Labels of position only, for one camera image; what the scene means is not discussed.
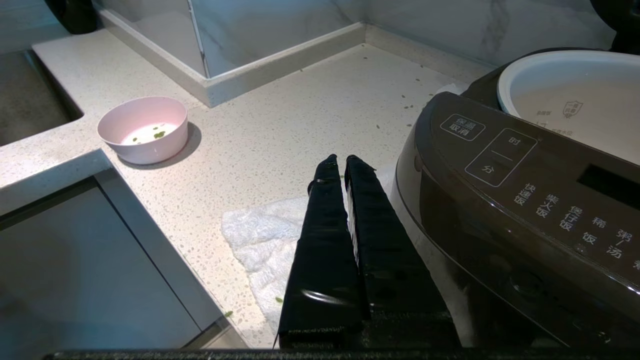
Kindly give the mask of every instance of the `speckled countertop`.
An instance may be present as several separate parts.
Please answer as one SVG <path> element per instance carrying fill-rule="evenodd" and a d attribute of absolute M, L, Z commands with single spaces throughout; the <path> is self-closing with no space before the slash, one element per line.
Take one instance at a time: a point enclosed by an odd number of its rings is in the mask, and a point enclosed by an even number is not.
<path fill-rule="evenodd" d="M 84 117 L 0 147 L 0 215 L 115 168 L 250 347 L 275 336 L 221 235 L 222 213 L 305 195 L 331 153 L 395 161 L 426 101 L 454 81 L 363 44 L 212 109 L 106 30 L 35 50 Z M 148 95 L 182 101 L 191 138 L 176 158 L 133 167 L 95 129 L 109 109 Z"/>

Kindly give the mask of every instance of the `marble backsplash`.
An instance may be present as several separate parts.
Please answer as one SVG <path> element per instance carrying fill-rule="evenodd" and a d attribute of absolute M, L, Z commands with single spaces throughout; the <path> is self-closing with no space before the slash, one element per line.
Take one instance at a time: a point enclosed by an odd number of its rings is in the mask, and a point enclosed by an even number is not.
<path fill-rule="evenodd" d="M 211 77 L 364 18 L 365 0 L 192 0 Z"/>
<path fill-rule="evenodd" d="M 205 76 L 188 0 L 93 0 Z"/>
<path fill-rule="evenodd" d="M 367 0 L 369 22 L 500 65 L 546 47 L 608 49 L 614 31 L 588 0 Z"/>

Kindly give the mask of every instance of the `white towel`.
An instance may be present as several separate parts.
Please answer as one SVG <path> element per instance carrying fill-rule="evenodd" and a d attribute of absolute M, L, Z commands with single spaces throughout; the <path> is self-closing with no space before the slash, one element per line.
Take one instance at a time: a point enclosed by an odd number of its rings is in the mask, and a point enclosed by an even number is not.
<path fill-rule="evenodd" d="M 460 94 L 466 88 L 465 85 L 449 84 L 438 92 Z M 395 169 L 393 163 L 376 171 L 387 196 L 393 186 Z M 346 203 L 344 185 L 342 198 Z M 279 300 L 284 298 L 307 202 L 307 197 L 298 197 L 222 215 L 222 235 L 246 268 L 253 295 L 273 332 L 278 330 L 282 310 Z"/>

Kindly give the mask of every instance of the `gray cabinet door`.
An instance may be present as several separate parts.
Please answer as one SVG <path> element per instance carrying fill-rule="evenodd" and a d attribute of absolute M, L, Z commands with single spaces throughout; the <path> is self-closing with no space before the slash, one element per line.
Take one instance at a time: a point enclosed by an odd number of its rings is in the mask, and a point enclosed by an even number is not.
<path fill-rule="evenodd" d="M 0 229 L 0 358 L 179 348 L 199 332 L 98 188 Z"/>

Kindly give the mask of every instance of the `sink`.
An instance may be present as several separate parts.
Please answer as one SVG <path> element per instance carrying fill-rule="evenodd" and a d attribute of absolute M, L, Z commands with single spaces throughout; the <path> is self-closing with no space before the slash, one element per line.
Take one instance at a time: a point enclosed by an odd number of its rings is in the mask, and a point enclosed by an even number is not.
<path fill-rule="evenodd" d="M 0 54 L 0 146 L 83 115 L 32 50 Z"/>

